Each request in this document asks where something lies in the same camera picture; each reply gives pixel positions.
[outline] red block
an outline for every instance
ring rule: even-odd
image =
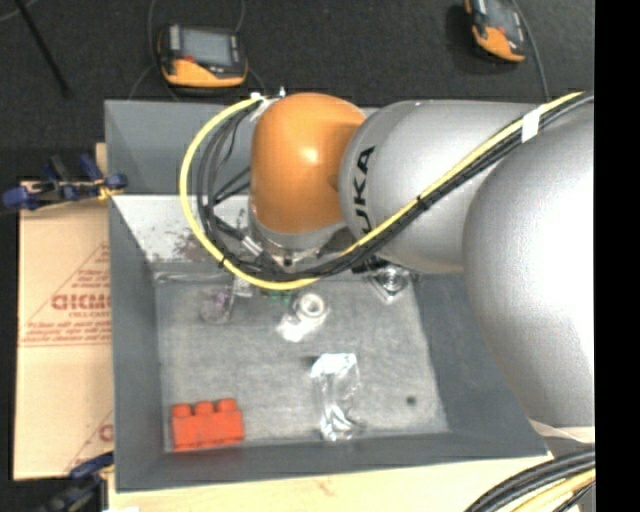
[[[174,405],[171,410],[174,451],[210,448],[244,439],[242,411],[236,401],[225,398],[218,403],[198,402]]]

